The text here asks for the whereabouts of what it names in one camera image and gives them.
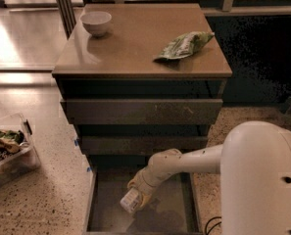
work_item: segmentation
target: wire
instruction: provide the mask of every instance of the wire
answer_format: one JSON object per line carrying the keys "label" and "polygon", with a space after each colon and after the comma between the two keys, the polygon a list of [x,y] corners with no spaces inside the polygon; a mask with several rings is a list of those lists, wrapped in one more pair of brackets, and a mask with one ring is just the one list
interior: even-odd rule
{"label": "wire", "polygon": [[210,224],[211,221],[215,220],[215,219],[221,219],[221,216],[214,216],[212,217],[210,220],[207,221],[206,225],[205,225],[205,229],[204,229],[204,234],[205,235],[209,235],[210,232],[217,226],[220,225],[221,222],[215,224],[209,231],[207,231],[208,225]]}
{"label": "wire", "polygon": [[211,234],[211,231],[212,231],[216,226],[219,226],[220,224],[221,224],[221,221],[218,222],[218,223],[216,223],[216,224],[214,224],[214,225],[212,226],[212,228],[208,231],[208,233],[206,233],[206,235],[210,235],[210,234]]}

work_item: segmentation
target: plastic bin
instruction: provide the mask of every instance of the plastic bin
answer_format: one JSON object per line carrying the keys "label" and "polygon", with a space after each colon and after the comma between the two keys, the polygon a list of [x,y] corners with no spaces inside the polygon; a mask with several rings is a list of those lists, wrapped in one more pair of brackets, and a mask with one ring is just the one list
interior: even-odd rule
{"label": "plastic bin", "polygon": [[20,175],[38,168],[40,161],[30,136],[31,129],[23,114],[18,113],[0,118],[0,129],[20,130],[27,143],[19,152],[0,161],[0,186],[2,186]]}

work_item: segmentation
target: white bowl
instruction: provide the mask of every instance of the white bowl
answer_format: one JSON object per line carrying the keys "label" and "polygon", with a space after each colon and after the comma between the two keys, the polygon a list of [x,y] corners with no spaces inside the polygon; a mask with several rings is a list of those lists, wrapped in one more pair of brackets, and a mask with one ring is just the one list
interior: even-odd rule
{"label": "white bowl", "polygon": [[112,15],[107,12],[89,12],[80,17],[83,27],[93,36],[103,36],[109,29]]}

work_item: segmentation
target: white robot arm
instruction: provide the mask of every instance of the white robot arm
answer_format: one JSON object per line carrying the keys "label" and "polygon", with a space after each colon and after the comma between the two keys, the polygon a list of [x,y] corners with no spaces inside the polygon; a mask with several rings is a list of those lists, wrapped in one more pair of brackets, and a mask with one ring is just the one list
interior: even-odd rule
{"label": "white robot arm", "polygon": [[157,153],[128,183],[121,205],[142,209],[155,189],[180,172],[220,173],[223,235],[291,235],[291,131],[249,121],[222,145]]}

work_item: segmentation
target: wooden tabletop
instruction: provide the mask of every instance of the wooden tabletop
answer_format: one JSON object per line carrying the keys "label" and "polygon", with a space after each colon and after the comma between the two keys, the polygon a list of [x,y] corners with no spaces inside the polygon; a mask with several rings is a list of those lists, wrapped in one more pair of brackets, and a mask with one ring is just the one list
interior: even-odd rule
{"label": "wooden tabletop", "polygon": [[91,11],[110,13],[111,29],[94,38],[78,21],[54,77],[221,78],[232,74],[216,38],[180,62],[153,62],[177,36],[212,31],[198,4],[89,4],[83,13]]}

